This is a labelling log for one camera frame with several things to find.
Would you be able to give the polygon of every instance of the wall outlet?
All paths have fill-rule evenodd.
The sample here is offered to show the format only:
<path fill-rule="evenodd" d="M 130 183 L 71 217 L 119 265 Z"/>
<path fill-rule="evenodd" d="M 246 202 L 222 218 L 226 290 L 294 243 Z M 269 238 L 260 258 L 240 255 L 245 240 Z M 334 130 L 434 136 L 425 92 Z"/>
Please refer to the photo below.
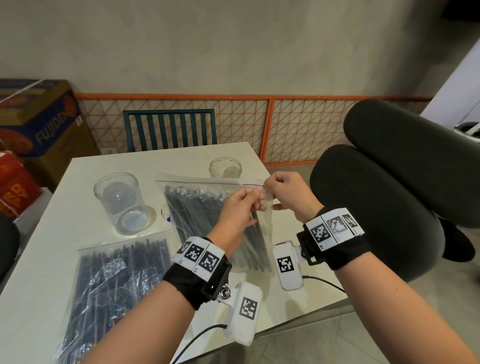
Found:
<path fill-rule="evenodd" d="M 117 149 L 116 148 L 100 148 L 100 154 L 105 155 L 105 154 L 117 154 Z"/>

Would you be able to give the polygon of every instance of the hand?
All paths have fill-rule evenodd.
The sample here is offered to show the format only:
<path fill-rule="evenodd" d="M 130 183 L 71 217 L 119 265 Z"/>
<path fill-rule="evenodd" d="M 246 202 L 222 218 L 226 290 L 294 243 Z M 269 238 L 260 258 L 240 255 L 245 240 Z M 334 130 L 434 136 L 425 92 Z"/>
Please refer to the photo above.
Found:
<path fill-rule="evenodd" d="M 280 204 L 273 205 L 273 210 L 290 209 L 303 224 L 313 219 L 324 207 L 296 172 L 277 171 L 265 180 L 264 187 L 271 190 L 274 198 L 280 201 Z"/>
<path fill-rule="evenodd" d="M 250 217 L 250 213 L 266 210 L 260 203 L 263 199 L 265 196 L 260 193 L 258 187 L 250 192 L 242 187 L 223 203 L 220 218 L 207 238 L 225 251 L 227 258 L 240 246 L 245 228 L 257 222 L 257 219 Z"/>

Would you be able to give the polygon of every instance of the metal screw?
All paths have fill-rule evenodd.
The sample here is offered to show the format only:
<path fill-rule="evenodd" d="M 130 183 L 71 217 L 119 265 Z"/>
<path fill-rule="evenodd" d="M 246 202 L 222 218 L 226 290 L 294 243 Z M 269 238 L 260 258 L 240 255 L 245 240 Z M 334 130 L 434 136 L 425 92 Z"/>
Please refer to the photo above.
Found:
<path fill-rule="evenodd" d="M 227 286 L 224 286 L 220 290 L 219 296 L 222 300 L 227 300 L 228 298 L 230 298 L 230 288 L 228 288 Z"/>

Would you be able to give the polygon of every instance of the plastic packet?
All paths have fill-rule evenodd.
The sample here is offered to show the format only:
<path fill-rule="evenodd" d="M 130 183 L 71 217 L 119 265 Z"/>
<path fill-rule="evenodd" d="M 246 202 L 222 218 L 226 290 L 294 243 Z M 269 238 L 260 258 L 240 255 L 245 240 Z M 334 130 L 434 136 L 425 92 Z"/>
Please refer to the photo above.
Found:
<path fill-rule="evenodd" d="M 79 250 L 74 291 L 65 317 L 66 329 L 54 362 L 79 362 L 162 281 L 171 266 L 170 251 L 178 246 L 170 229 Z"/>
<path fill-rule="evenodd" d="M 258 181 L 240 183 L 238 179 L 191 178 L 159 173 L 156 181 L 165 196 L 172 224 L 181 242 L 190 236 L 206 236 L 215 226 L 223 203 L 242 185 L 262 187 Z M 239 249 L 230 257 L 233 271 L 271 271 L 272 201 L 270 192 L 262 189 L 266 211 L 252 212 L 258 222 L 245 229 Z"/>

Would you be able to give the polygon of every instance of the teal chair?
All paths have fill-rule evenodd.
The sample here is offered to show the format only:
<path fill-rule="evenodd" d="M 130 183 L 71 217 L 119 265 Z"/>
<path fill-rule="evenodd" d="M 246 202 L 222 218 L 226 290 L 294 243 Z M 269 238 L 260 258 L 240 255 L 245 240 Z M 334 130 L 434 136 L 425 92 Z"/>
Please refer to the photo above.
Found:
<path fill-rule="evenodd" d="M 135 123 L 138 130 L 138 137 L 140 139 L 140 147 L 142 151 L 148 150 L 147 142 L 144 133 L 144 124 L 142 116 L 146 117 L 148 130 L 150 132 L 150 142 L 152 144 L 152 149 L 158 149 L 158 142 L 156 140 L 154 118 L 156 116 L 155 122 L 158 122 L 160 128 L 160 136 L 162 139 L 163 149 L 168 149 L 168 138 L 167 138 L 167 129 L 165 127 L 165 118 L 164 115 L 168 115 L 168 121 L 170 123 L 170 133 L 172 138 L 172 144 L 174 148 L 178 148 L 178 137 L 177 137 L 177 125 L 175 120 L 175 115 L 179 116 L 180 119 L 180 129 L 182 134 L 183 146 L 188 145 L 188 135 L 192 136 L 192 146 L 198 146 L 198 133 L 197 133 L 197 120 L 196 115 L 200 115 L 200 125 L 202 132 L 202 145 L 208 144 L 208 134 L 207 134 L 207 120 L 206 115 L 210 114 L 210 125 L 212 130 L 212 144 L 217 144 L 216 140 L 216 129 L 215 129 L 215 110 L 214 109 L 190 109 L 190 110 L 125 110 L 123 112 L 123 121 L 125 123 L 125 132 L 127 134 L 127 151 L 135 152 L 135 146 L 133 144 L 133 135 L 132 135 L 132 126 L 130 124 L 130 116 L 133 115 L 135 118 Z M 190 132 L 187 130 L 187 118 L 186 115 L 190 116 Z"/>

